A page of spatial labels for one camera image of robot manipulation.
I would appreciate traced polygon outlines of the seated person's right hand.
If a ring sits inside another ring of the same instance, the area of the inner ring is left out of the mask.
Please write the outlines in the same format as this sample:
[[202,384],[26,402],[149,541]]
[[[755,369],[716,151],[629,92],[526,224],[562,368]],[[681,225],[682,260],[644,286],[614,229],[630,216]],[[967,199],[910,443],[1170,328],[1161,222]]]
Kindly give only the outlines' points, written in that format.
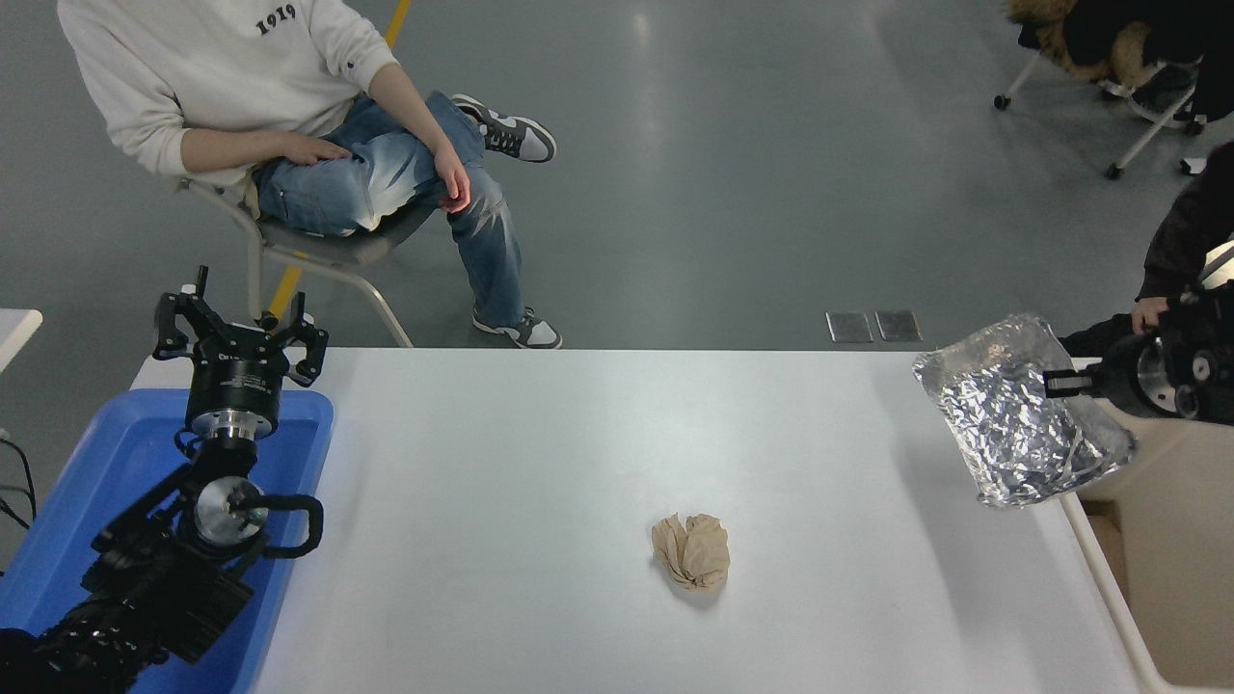
[[323,161],[353,157],[350,149],[331,144],[325,138],[313,138],[295,132],[276,133],[274,136],[274,149],[276,149],[279,157],[299,165],[313,165]]

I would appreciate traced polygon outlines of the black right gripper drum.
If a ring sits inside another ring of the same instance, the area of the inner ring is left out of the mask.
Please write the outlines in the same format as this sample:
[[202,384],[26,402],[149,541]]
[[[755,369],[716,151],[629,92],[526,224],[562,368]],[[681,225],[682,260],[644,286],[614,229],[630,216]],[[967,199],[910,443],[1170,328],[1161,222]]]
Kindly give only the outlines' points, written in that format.
[[1174,385],[1154,335],[1128,335],[1099,363],[1103,398],[1138,417],[1174,417]]

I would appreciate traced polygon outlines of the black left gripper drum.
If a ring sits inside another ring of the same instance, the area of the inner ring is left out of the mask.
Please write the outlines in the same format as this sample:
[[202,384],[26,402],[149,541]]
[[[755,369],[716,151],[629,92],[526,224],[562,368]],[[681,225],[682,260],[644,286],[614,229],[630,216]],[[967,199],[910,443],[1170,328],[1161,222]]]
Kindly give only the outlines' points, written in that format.
[[197,338],[191,354],[186,420],[225,410],[276,420],[289,361],[271,335],[223,328]]

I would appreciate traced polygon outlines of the seated person's left hand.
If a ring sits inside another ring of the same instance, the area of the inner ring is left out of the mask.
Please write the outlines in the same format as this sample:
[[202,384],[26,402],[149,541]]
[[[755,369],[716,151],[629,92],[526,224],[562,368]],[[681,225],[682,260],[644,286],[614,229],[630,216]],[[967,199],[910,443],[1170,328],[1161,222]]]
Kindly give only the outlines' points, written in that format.
[[438,205],[445,214],[460,214],[471,204],[471,185],[459,156],[449,142],[436,146],[436,173],[444,186]]

